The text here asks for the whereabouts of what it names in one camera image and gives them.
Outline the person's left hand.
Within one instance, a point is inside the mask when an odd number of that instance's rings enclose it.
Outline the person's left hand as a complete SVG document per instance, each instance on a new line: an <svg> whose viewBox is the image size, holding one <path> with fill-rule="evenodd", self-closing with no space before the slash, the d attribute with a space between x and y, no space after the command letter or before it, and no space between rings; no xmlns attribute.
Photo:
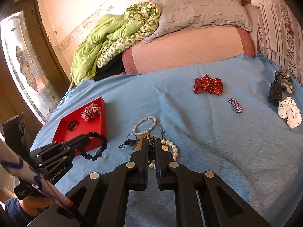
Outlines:
<svg viewBox="0 0 303 227"><path fill-rule="evenodd" d="M19 200L21 208L30 216L37 217L44 210L53 205L53 201L47 197L28 196Z"/></svg>

